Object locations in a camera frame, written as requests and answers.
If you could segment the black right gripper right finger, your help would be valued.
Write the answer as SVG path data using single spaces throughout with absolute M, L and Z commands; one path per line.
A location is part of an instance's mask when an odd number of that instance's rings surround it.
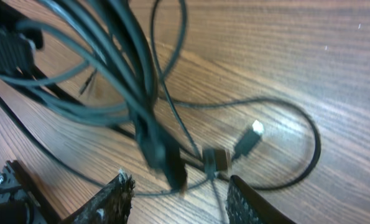
M 229 179 L 226 211 L 235 224 L 295 224 L 238 175 Z

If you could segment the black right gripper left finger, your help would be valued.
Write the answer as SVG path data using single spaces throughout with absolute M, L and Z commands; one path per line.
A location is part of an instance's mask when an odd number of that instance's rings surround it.
M 123 170 L 77 211 L 60 223 L 126 224 L 131 213 L 135 181 Z

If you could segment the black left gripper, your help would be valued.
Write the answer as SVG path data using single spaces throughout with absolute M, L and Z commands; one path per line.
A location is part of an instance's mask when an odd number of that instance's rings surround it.
M 33 51 L 44 47 L 41 30 L 16 28 L 28 17 L 0 0 L 0 72 L 30 70 L 34 65 Z

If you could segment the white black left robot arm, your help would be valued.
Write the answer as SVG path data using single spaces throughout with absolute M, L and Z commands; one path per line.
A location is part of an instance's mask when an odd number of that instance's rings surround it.
M 0 73 L 9 77 L 31 71 L 33 51 L 44 46 L 39 30 L 17 31 L 26 16 L 0 1 Z M 60 223 L 61 218 L 18 161 L 0 173 L 0 223 Z

